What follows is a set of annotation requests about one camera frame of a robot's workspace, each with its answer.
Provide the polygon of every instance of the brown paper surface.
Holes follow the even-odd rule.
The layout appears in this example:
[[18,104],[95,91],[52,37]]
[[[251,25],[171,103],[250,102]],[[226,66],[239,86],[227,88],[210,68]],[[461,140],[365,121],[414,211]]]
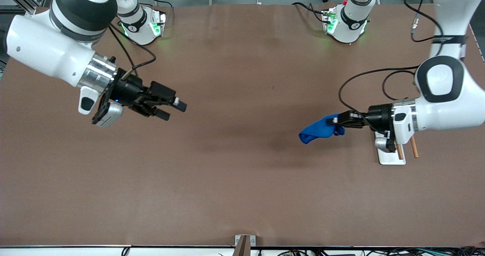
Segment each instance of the brown paper surface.
[[[483,126],[418,133],[420,158],[405,145],[405,166],[378,164],[368,128],[298,140],[346,110],[337,91],[350,76],[427,58],[429,43],[409,38],[413,17],[376,6],[347,45],[295,6],[177,8],[149,45],[157,61],[139,74],[177,90],[187,112],[166,108],[164,122],[125,109],[107,129],[78,114],[78,89],[10,60],[0,82],[0,244],[225,245],[256,234],[259,245],[478,245]],[[416,37],[432,31],[423,19]],[[96,50],[129,68],[111,35]],[[472,37],[465,64],[485,85]],[[358,78],[344,99],[364,111],[387,103],[385,75]],[[396,75],[388,93],[416,97],[411,82]]]

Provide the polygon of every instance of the silver metal ring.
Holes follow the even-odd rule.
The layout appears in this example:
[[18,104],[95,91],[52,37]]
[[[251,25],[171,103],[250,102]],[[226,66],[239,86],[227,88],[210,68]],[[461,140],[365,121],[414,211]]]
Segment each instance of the silver metal ring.
[[95,53],[79,80],[78,87],[87,86],[102,94],[115,76],[116,65],[108,57]]

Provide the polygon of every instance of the black band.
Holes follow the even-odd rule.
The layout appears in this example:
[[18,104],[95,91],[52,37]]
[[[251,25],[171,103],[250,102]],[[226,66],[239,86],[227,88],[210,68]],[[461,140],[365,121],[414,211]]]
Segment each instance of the black band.
[[138,12],[138,9],[140,8],[140,3],[138,2],[135,9],[133,9],[132,11],[128,12],[128,13],[119,13],[118,16],[119,17],[130,17],[130,16],[133,16],[135,15],[136,12]]
[[144,23],[146,21],[147,21],[147,12],[145,10],[143,10],[143,15],[140,18],[140,20],[136,21],[135,23],[131,23],[131,24],[124,23],[124,22],[122,22],[122,24],[130,32],[136,33],[138,31],[140,31],[140,28],[142,27],[142,25],[144,25]]
[[367,0],[367,2],[359,2],[356,0],[350,0],[350,1],[357,6],[367,6],[371,3],[372,0]]
[[52,0],[74,25],[87,31],[102,31],[116,17],[116,0],[95,3],[89,0]]
[[467,37],[465,35],[435,35],[433,36],[433,44],[466,44]]
[[62,24],[61,21],[59,21],[59,19],[57,19],[57,17],[55,16],[52,10],[49,12],[49,16],[50,16],[50,19],[54,22],[54,24],[61,30],[62,34],[79,42],[91,43],[96,40],[99,40],[104,35],[104,32],[106,31],[106,28],[105,28],[104,31],[102,31],[102,33],[97,35],[79,34],[74,31],[71,31],[69,28],[66,28],[66,26]]
[[354,30],[358,30],[364,23],[365,21],[367,20],[367,17],[363,20],[360,20],[360,21],[355,21],[353,19],[350,19],[347,14],[345,14],[345,6],[342,8],[341,12],[340,12],[340,15],[342,16],[342,21],[344,23],[346,23],[348,26],[349,26],[349,29],[354,31]]
[[[434,95],[431,93],[428,84],[428,71],[433,66],[438,66],[440,64],[444,64],[445,66],[449,66],[452,69],[453,73],[453,85],[450,93],[445,95]],[[451,102],[457,99],[461,93],[461,87],[463,85],[463,65],[461,62],[453,57],[450,56],[436,56],[430,59],[427,59],[424,63],[422,63],[418,71],[416,72],[416,77],[418,81],[419,88],[421,88],[421,92],[423,97],[428,102]]]

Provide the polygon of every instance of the wooden stick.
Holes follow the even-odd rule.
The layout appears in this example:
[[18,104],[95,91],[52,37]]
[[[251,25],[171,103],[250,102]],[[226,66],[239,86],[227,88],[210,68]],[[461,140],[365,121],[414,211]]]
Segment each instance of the wooden stick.
[[416,146],[416,140],[414,140],[414,136],[411,137],[411,148],[413,149],[414,158],[419,158],[418,148]]
[[396,143],[396,150],[397,150],[397,156],[399,157],[399,160],[404,159],[404,155],[402,154],[402,148],[400,144]]

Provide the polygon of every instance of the white mount plate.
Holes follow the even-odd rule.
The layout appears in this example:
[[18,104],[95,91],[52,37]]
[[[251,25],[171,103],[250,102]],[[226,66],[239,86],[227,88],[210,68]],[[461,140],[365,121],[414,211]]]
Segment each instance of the white mount plate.
[[[374,132],[376,137],[384,137],[383,134]],[[406,165],[406,156],[404,155],[404,149],[402,145],[399,145],[402,150],[402,156],[404,159],[399,159],[399,156],[396,152],[384,152],[381,149],[377,149],[377,154],[379,155],[379,163],[382,165]]]

